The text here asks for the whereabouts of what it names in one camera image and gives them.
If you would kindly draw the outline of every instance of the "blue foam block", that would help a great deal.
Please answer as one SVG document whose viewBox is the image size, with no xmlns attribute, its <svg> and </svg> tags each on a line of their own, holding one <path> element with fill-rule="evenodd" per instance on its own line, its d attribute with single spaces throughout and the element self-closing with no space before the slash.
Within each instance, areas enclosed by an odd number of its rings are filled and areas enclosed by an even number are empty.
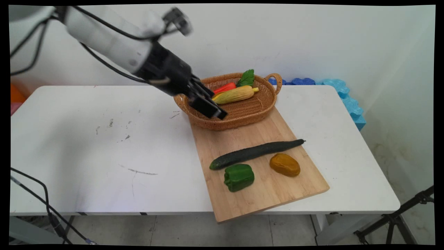
<svg viewBox="0 0 444 250">
<path fill-rule="evenodd" d="M 364 110 L 361 107 L 359 107 L 358 101 L 347 95 L 345 99 L 342 99 L 342 102 L 347 108 L 347 111 L 349 112 L 353 121 L 355 121 L 359 117 L 362 117 L 362 113 L 364 112 Z"/>
<path fill-rule="evenodd" d="M 345 99 L 347 96 L 349 96 L 350 89 L 345 86 L 345 82 L 339 79 L 325 79 L 322 80 L 319 83 L 316 83 L 316 85 L 330 85 L 333 86 L 336 89 L 336 92 L 338 95 Z"/>
<path fill-rule="evenodd" d="M 316 83 L 314 82 L 313 79 L 310 78 L 294 78 L 293 81 L 291 81 L 291 83 L 287 83 L 287 85 L 315 85 Z"/>
<path fill-rule="evenodd" d="M 271 83 L 271 85 L 276 85 L 277 84 L 276 79 L 274 79 L 274 78 L 270 78 L 270 79 L 268 79 L 268 81 Z M 282 79 L 282 85 L 287 85 L 287 81 Z"/>
<path fill-rule="evenodd" d="M 367 122 L 365 121 L 364 117 L 361 115 L 359 116 L 359 118 L 357 118 L 356 120 L 354 120 L 356 127 L 358 127 L 359 131 L 365 126 L 365 124 L 367 124 Z"/>
</svg>

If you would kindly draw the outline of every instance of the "wooden cutting board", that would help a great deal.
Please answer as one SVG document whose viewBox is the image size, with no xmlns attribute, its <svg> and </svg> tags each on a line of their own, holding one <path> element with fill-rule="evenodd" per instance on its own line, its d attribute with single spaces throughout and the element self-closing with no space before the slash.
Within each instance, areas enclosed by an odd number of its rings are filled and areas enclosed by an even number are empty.
<svg viewBox="0 0 444 250">
<path fill-rule="evenodd" d="M 287 177 L 270 168 L 270 159 L 275 154 L 267 154 L 243 162 L 253 169 L 254 183 L 234 193 L 230 192 L 223 183 L 224 169 L 210 170 L 210 163 L 226 153 L 267 142 L 296 140 L 275 107 L 264 120 L 239 128 L 214 131 L 194 124 L 191 124 L 191 128 L 218 223 L 320 194 L 330 189 L 310 156 L 305 152 L 303 145 L 283 152 L 298 161 L 301 173 L 296 177 Z"/>
</svg>

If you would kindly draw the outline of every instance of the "green leaf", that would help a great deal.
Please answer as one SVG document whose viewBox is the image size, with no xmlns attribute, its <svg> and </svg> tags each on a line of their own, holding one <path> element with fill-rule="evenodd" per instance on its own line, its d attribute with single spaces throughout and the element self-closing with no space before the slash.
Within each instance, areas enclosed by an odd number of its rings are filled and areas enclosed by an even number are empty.
<svg viewBox="0 0 444 250">
<path fill-rule="evenodd" d="M 242 74 L 241 79 L 238 81 L 238 83 L 236 84 L 236 87 L 242 87 L 242 86 L 253 86 L 253 82 L 254 82 L 254 69 L 250 69 L 245 71 Z"/>
</svg>

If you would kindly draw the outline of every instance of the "tripod stand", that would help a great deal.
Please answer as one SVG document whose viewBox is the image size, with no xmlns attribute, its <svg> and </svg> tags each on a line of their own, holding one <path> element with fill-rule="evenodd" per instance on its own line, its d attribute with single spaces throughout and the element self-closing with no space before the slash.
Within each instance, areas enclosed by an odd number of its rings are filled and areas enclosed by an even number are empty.
<svg viewBox="0 0 444 250">
<path fill-rule="evenodd" d="M 395 225 L 398 226 L 398 229 L 401 232 L 401 235 L 404 238 L 405 243 L 415 244 L 415 241 L 408 232 L 407 227 L 402 222 L 400 215 L 418 203 L 420 204 L 427 204 L 427 202 L 435 203 L 435 199 L 430 197 L 434 193 L 433 187 L 434 186 L 431 186 L 425 191 L 417 193 L 415 197 L 411 198 L 410 200 L 402 204 L 397 211 L 393 212 L 392 214 L 383 214 L 382 219 L 373 223 L 362 232 L 355 231 L 354 234 L 359 238 L 359 241 L 362 244 L 368 244 L 365 237 L 370 233 L 372 233 L 373 231 L 375 231 L 376 229 L 388 223 L 388 233 L 387 233 L 387 239 L 385 241 L 386 244 L 392 243 L 393 229 L 395 228 Z"/>
</svg>

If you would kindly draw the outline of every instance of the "basket handle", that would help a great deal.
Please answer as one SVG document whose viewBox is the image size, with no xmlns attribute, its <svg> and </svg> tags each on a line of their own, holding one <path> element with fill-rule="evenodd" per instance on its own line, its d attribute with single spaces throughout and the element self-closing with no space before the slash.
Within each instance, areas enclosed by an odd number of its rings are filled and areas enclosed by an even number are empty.
<svg viewBox="0 0 444 250">
<path fill-rule="evenodd" d="M 174 101 L 176 102 L 177 106 L 179 106 L 179 108 L 185 112 L 185 114 L 188 114 L 188 110 L 185 108 L 185 105 L 183 104 L 183 94 L 179 94 L 179 95 L 175 95 L 174 96 Z"/>
<path fill-rule="evenodd" d="M 276 94 L 279 94 L 279 91 L 282 88 L 282 77 L 278 73 L 271 73 L 270 75 L 265 77 L 265 80 L 268 81 L 270 77 L 274 77 L 276 79 Z"/>
</svg>

